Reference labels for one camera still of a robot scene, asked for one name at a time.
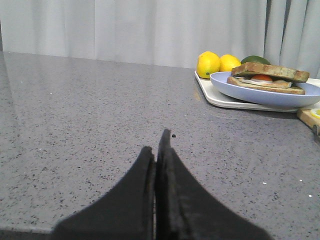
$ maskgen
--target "toast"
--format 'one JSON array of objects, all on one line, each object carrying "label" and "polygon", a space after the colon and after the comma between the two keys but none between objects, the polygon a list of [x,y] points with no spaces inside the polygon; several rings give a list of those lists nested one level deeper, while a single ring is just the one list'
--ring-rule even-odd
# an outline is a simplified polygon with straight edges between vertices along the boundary
[{"label": "toast", "polygon": [[269,75],[272,78],[288,80],[292,83],[305,83],[310,75],[307,71],[299,71],[289,67],[267,65],[258,62],[246,62],[234,67],[231,71],[231,75],[234,77],[250,78],[257,74]]},{"label": "toast", "polygon": [[263,90],[268,92],[275,92],[275,93],[282,93],[282,94],[297,94],[297,95],[304,95],[305,90],[298,86],[292,86],[289,88],[279,88],[279,87],[270,87],[270,86],[260,86],[254,85],[250,83],[244,83],[239,81],[238,78],[229,76],[227,79],[228,84],[236,85],[239,87],[249,88],[249,89],[256,89],[256,90]]}]

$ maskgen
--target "kitchen counter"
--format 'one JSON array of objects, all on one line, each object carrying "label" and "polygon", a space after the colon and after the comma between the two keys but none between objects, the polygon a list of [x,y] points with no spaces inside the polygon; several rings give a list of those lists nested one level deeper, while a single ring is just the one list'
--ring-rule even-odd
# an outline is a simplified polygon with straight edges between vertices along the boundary
[{"label": "kitchen counter", "polygon": [[320,239],[320,146],[294,113],[213,106],[194,69],[9,52],[0,52],[0,239],[45,239],[107,193],[143,146],[157,156],[165,128],[227,207],[276,240]]}]

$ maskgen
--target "light blue plate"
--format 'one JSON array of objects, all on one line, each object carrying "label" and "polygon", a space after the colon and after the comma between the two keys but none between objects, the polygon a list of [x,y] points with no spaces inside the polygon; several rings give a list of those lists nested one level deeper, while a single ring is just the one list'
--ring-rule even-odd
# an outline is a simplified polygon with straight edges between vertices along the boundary
[{"label": "light blue plate", "polygon": [[232,85],[227,83],[230,75],[229,71],[215,72],[210,75],[210,80],[219,92],[235,99],[283,108],[300,108],[320,101],[320,87],[309,83],[296,83],[296,86],[305,90],[305,95],[297,95]]}]

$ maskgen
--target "sandwich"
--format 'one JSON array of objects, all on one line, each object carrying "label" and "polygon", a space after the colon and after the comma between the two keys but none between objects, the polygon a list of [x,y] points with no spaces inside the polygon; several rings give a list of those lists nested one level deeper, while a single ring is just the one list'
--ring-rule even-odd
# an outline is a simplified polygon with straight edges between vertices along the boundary
[{"label": "sandwich", "polygon": [[304,95],[305,90],[295,83],[305,83],[309,75],[307,71],[289,67],[246,62],[231,70],[227,83],[262,91]]}]

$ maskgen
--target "white tray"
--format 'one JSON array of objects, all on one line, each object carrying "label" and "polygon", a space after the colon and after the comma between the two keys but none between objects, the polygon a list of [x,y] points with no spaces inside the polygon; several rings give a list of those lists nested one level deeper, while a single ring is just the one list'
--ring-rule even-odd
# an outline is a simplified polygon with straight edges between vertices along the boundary
[{"label": "white tray", "polygon": [[[256,103],[246,102],[239,99],[235,99],[233,97],[229,97],[227,95],[224,95],[223,93],[219,92],[211,83],[210,79],[201,78],[198,76],[197,72],[194,71],[195,78],[197,79],[203,94],[205,96],[205,99],[211,103],[212,105],[215,105],[217,107],[221,108],[227,108],[227,109],[247,109],[247,110],[260,110],[260,111],[270,111],[270,112],[285,112],[285,113],[295,113],[299,108],[272,108],[269,106],[264,106]],[[320,80],[309,78],[307,83],[313,84],[320,87]],[[317,108],[320,109],[320,101],[313,104],[304,107],[306,109],[313,109]]]}]

